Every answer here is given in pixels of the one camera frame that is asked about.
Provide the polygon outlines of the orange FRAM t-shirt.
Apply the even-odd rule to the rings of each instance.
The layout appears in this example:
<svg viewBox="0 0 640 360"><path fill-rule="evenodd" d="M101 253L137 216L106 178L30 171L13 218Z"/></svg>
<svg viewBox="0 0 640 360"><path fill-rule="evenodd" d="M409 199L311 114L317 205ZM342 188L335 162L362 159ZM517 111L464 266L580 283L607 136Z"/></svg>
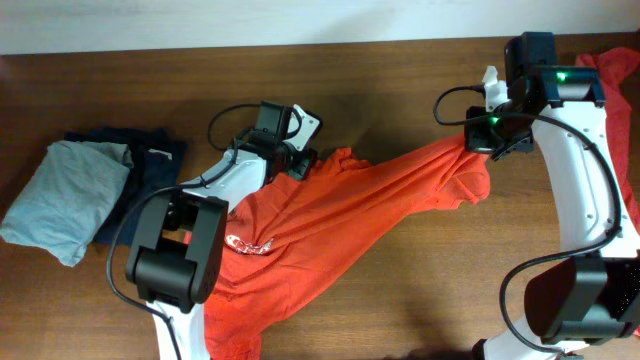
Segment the orange FRAM t-shirt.
<svg viewBox="0 0 640 360"><path fill-rule="evenodd" d="M204 305L210 356L259 358L265 329L309 304L405 217L487 198L486 161L461 135L378 165L339 148L306 180L279 175L247 196L228 217Z"/></svg>

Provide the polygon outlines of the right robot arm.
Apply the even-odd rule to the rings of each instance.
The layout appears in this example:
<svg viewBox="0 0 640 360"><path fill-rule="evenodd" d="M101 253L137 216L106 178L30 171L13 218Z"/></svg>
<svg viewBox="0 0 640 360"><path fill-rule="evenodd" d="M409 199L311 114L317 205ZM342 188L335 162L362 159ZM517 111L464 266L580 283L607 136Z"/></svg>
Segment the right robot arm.
<svg viewBox="0 0 640 360"><path fill-rule="evenodd" d="M476 359L576 359L583 348L629 337L639 324L639 236L607 137L596 70L561 66L549 32L505 46L504 79L489 68L464 128L470 152L500 159L539 148L551 181L561 250L529 281L524 314L479 341Z"/></svg>

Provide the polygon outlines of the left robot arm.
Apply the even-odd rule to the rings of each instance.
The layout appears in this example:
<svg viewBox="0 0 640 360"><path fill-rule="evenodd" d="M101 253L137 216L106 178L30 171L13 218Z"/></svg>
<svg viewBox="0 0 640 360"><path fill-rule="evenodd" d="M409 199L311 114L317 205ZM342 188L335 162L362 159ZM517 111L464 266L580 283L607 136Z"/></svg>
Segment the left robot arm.
<svg viewBox="0 0 640 360"><path fill-rule="evenodd" d="M133 305L154 320L161 358L208 358L204 303L220 272L228 214L279 173L304 178L315 160L309 144L317 132L252 129L200 177L136 204L141 214L125 276L137 290Z"/></svg>

